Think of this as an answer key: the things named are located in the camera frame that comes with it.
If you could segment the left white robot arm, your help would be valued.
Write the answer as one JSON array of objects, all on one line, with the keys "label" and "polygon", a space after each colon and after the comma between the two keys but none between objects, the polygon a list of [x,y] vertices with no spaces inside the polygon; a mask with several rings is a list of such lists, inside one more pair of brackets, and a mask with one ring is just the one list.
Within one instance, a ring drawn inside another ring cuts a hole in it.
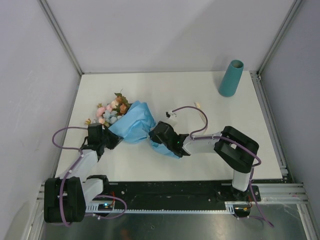
[{"label": "left white robot arm", "polygon": [[85,127],[87,135],[76,148],[77,158],[58,177],[44,183],[44,221],[50,224],[81,222],[86,214],[87,204],[96,197],[105,200],[111,188],[105,175],[88,176],[103,156],[105,149],[113,150],[123,137],[110,131],[101,123]]}]

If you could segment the cream printed ribbon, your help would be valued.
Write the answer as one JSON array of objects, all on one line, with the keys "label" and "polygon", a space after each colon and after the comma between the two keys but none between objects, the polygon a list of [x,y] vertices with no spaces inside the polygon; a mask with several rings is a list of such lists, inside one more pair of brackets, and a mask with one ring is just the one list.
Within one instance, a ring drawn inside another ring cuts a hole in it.
[{"label": "cream printed ribbon", "polygon": [[[202,110],[201,105],[200,105],[198,102],[196,102],[196,101],[194,102],[194,106],[195,106],[197,109]],[[202,113],[201,111],[200,111],[198,114],[199,114],[201,120],[203,121],[203,123],[206,125],[206,124],[207,124],[207,120],[206,120],[205,114]]]}]

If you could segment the artificial flower bunch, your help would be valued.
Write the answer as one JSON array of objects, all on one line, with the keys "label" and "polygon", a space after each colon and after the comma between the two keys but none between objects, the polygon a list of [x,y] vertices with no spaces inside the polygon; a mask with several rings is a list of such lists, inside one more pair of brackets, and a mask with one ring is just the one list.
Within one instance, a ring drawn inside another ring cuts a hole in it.
[{"label": "artificial flower bunch", "polygon": [[99,123],[109,128],[126,115],[132,106],[132,103],[130,103],[121,92],[116,92],[114,95],[115,98],[110,103],[105,105],[99,103],[96,106],[94,118],[86,119],[84,124],[88,126],[90,124]]}]

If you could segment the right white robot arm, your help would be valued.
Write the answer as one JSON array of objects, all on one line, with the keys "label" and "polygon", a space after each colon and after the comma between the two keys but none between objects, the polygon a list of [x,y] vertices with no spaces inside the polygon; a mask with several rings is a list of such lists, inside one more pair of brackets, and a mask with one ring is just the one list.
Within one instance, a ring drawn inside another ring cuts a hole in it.
[{"label": "right white robot arm", "polygon": [[218,154],[233,169],[231,196],[237,201],[248,196],[252,170],[261,164],[257,156],[260,146],[236,128],[225,126],[215,134],[191,136],[178,134],[170,124],[160,121],[148,135],[153,149],[163,155]]}]

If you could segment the blue wrapping paper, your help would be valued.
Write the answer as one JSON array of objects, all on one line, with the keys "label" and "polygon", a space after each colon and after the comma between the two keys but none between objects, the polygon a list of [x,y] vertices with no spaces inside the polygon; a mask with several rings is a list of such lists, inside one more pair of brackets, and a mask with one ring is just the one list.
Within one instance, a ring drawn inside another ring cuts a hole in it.
[{"label": "blue wrapping paper", "polygon": [[109,127],[109,130],[123,138],[129,144],[138,144],[148,140],[152,149],[164,156],[177,159],[164,144],[150,139],[149,133],[156,127],[156,121],[145,102],[135,101],[127,113]]}]

